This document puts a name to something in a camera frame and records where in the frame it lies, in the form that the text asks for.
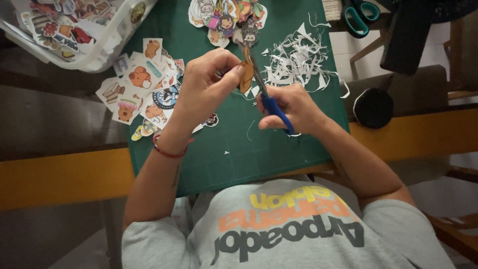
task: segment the scissors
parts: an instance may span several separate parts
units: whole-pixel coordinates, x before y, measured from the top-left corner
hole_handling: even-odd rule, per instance
[[[347,32],[355,38],[364,38],[369,34],[367,24],[377,21],[380,9],[377,5],[364,0],[342,0],[341,20]]]
[[[256,79],[257,85],[259,86],[259,90],[261,91],[261,100],[264,108],[269,112],[269,115],[276,115],[278,116],[285,124],[287,129],[282,129],[287,135],[293,135],[294,134],[294,127],[292,126],[291,121],[287,116],[282,112],[282,110],[279,108],[277,105],[274,97],[270,97],[267,93],[266,89],[266,84],[264,83],[264,80],[261,77],[261,73],[259,72],[257,65],[256,65],[256,60],[254,59],[254,56],[252,56],[252,50],[250,49],[249,44],[246,44],[246,46],[249,49],[249,59],[252,63],[252,67],[254,68],[254,78]]]

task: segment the plastic container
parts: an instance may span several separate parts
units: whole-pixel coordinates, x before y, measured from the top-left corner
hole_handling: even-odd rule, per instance
[[[141,25],[156,2],[157,0],[125,0],[116,11],[113,19],[106,26],[102,37],[96,40],[90,53],[78,57],[74,62],[68,62],[47,48],[38,45],[29,34],[18,28],[16,26],[18,21],[15,15],[15,8],[9,0],[0,0],[0,28],[5,31],[8,39],[45,63],[52,62],[65,69],[78,69],[88,73],[99,73],[113,64],[113,61],[120,55],[125,44],[133,36],[136,28]],[[144,15],[136,23],[133,23],[131,14],[135,6],[141,3],[146,5]],[[119,43],[107,52],[103,48],[112,39],[117,39]]]

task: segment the scissor blade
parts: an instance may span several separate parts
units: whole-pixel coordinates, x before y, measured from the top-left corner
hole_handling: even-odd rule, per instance
[[[259,69],[257,68],[256,59],[252,55],[252,50],[250,49],[250,46],[249,45],[246,45],[246,46],[249,49],[249,59],[252,63],[252,67],[254,68],[254,78],[256,79],[256,83],[259,86],[259,90],[261,91],[261,93],[268,99],[269,95],[267,93],[266,84],[264,83],[264,80],[261,77],[261,73],[259,72]]]

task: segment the gray t-shirt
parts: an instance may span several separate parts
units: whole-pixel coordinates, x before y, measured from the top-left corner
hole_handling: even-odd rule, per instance
[[[132,223],[123,268],[454,268],[426,217],[398,200],[360,220],[331,190],[277,179],[219,192],[185,238],[170,217]]]

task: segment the hand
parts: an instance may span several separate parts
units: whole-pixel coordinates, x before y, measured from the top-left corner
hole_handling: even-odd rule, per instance
[[[317,126],[329,119],[314,103],[309,93],[300,84],[285,87],[267,85],[267,93],[274,97],[278,106],[294,126],[296,133],[314,134]],[[259,129],[286,128],[284,122],[276,115],[269,115],[262,105],[261,95],[257,95],[257,108],[264,114],[259,122]]]
[[[187,63],[183,84],[168,126],[192,133],[237,87],[244,73],[241,60],[218,48]],[[231,71],[220,78],[216,71]]]

